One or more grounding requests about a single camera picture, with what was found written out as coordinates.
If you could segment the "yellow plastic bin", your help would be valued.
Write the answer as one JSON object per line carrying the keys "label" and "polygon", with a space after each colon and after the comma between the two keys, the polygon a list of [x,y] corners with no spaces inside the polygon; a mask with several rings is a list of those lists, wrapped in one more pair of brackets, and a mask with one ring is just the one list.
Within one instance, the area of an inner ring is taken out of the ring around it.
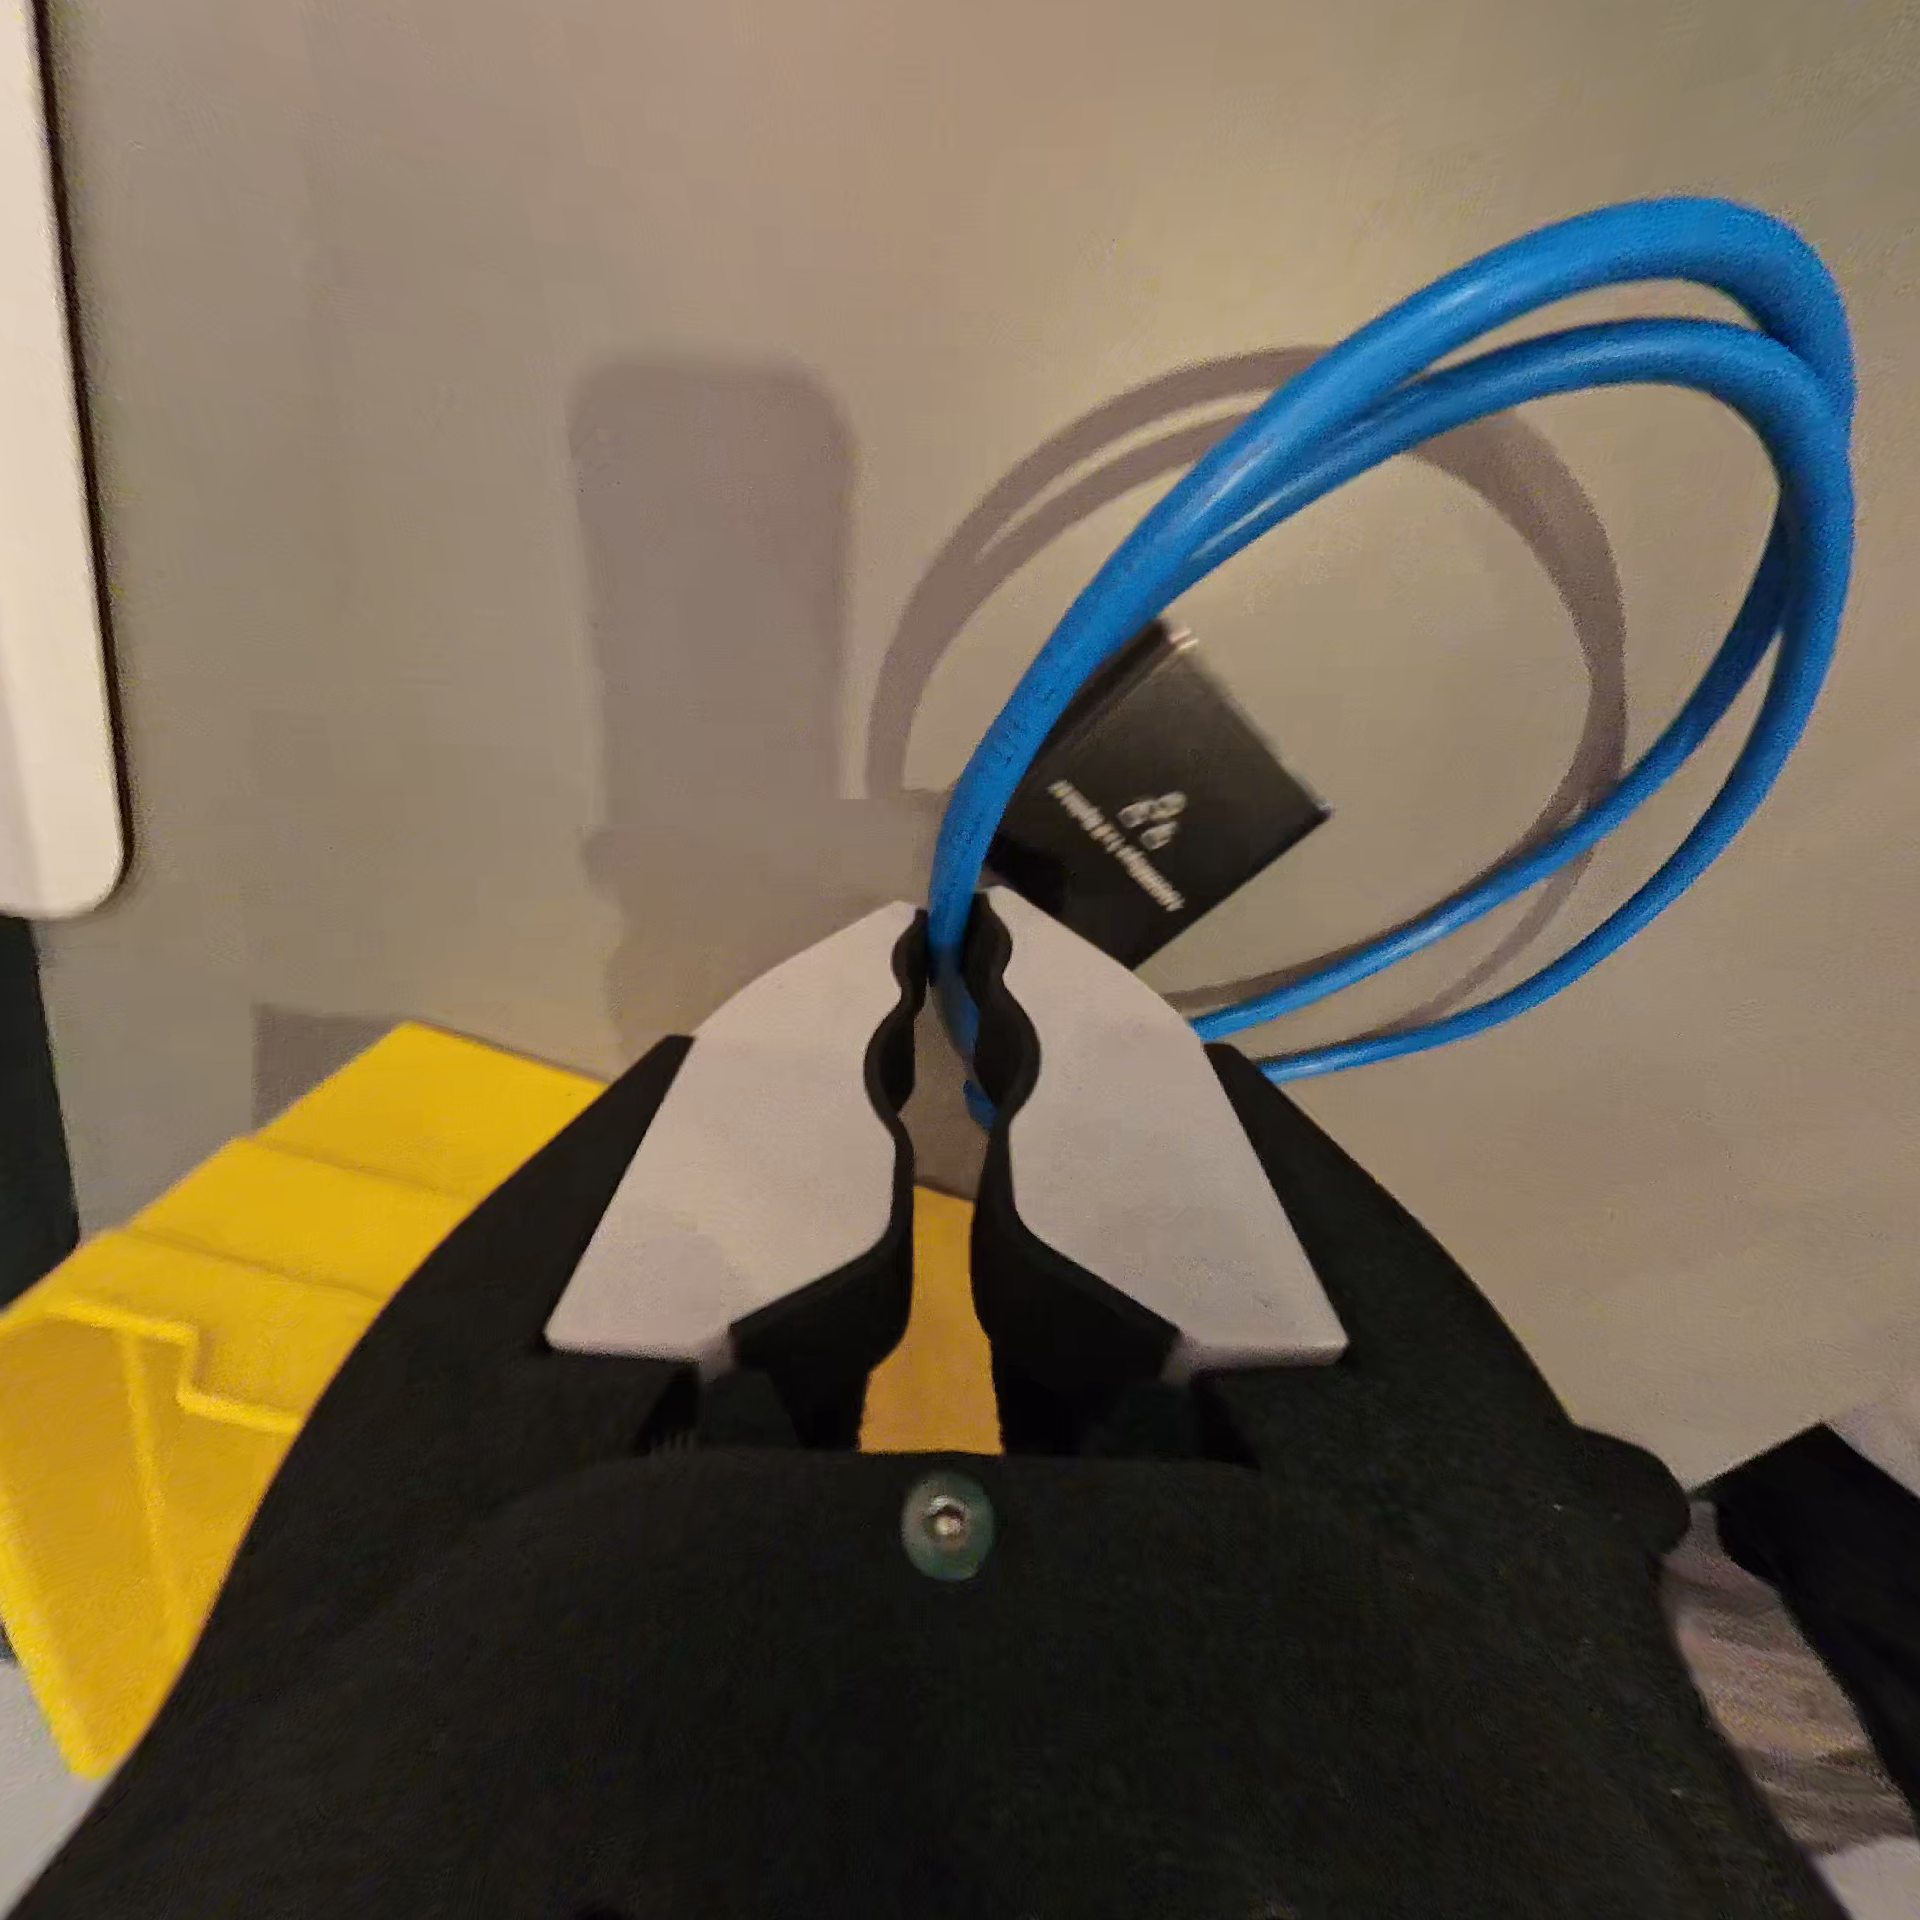
{"label": "yellow plastic bin", "polygon": [[400,1024],[4,1310],[4,1629],[68,1772],[149,1733],[377,1310],[602,1093]]}

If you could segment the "white stand base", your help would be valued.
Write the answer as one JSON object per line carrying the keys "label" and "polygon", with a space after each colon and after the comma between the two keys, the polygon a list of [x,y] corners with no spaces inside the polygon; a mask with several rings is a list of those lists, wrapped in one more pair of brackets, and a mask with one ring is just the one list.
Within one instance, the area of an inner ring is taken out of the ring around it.
{"label": "white stand base", "polygon": [[73,922],[129,860],[36,8],[3,4],[3,910]]}

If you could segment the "dark flat mat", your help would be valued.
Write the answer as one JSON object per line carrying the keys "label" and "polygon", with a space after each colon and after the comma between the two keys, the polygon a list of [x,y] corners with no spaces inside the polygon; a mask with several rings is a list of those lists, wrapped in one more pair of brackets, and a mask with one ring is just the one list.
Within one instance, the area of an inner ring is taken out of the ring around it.
{"label": "dark flat mat", "polygon": [[77,1249],[70,1172],[40,948],[3,917],[3,1305]]}

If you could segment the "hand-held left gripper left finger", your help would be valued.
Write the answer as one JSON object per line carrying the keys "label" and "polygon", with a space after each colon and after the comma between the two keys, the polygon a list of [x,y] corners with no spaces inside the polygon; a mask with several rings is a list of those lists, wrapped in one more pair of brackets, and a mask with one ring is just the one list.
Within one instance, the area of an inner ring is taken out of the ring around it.
{"label": "hand-held left gripper left finger", "polygon": [[874,1369],[905,1328],[921,914],[886,904],[757,976],[691,1036],[544,1325],[557,1353],[731,1369],[803,1294],[869,1292],[828,1358]]}

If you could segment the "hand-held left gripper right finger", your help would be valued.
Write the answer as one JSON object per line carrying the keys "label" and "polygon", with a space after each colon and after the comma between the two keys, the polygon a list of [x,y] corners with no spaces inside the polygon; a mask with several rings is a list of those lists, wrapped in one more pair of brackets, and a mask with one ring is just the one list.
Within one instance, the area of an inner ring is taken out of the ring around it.
{"label": "hand-held left gripper right finger", "polygon": [[1163,997],[1003,884],[976,901],[968,988],[1014,1259],[1131,1308],[1160,1369],[1346,1352],[1206,1044]]}

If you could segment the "black network switch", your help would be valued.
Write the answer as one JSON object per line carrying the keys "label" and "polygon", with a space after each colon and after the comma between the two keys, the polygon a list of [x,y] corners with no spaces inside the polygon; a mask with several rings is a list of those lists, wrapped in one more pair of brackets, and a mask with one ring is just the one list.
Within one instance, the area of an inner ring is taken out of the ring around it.
{"label": "black network switch", "polygon": [[986,872],[1138,970],[1331,816],[1196,641],[1156,620],[1074,693]]}

